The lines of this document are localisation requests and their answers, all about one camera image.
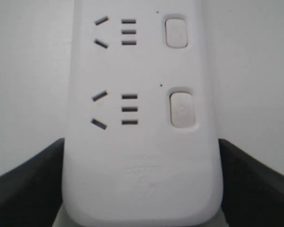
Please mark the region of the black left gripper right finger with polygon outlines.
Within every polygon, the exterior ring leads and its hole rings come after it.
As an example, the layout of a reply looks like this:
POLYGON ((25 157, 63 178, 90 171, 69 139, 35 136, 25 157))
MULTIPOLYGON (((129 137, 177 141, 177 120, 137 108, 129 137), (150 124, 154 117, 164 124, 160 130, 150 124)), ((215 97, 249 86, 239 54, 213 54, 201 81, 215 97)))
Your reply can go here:
POLYGON ((219 140, 222 211, 230 227, 284 227, 284 175, 219 140))

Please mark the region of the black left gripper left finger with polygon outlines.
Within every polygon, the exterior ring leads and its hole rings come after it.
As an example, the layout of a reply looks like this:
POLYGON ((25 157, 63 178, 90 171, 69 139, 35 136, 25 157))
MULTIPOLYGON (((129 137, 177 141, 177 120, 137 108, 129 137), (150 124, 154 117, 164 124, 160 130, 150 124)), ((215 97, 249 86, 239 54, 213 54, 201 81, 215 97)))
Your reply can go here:
POLYGON ((51 227, 62 205, 64 139, 0 176, 0 227, 51 227))

